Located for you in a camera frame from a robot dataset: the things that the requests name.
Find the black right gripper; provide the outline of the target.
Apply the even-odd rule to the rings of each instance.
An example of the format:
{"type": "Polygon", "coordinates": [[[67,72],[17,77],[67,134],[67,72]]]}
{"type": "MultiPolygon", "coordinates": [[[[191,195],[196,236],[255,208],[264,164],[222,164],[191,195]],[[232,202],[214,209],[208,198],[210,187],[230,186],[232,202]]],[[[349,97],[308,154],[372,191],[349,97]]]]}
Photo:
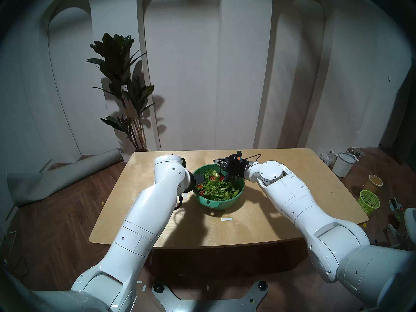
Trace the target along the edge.
{"type": "Polygon", "coordinates": [[[245,170],[250,165],[250,162],[242,157],[241,151],[228,157],[214,159],[213,162],[226,171],[224,182],[235,182],[238,178],[244,178],[245,170]]]}

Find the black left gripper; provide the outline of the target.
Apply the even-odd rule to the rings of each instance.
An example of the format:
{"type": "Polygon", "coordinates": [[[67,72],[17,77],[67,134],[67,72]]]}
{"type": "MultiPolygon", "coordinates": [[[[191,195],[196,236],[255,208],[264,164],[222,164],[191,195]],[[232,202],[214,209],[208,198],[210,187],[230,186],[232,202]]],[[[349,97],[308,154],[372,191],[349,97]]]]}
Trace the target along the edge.
{"type": "Polygon", "coordinates": [[[203,174],[194,174],[191,172],[189,173],[189,185],[186,188],[186,193],[193,191],[196,184],[201,184],[206,180],[206,177],[203,174]]]}

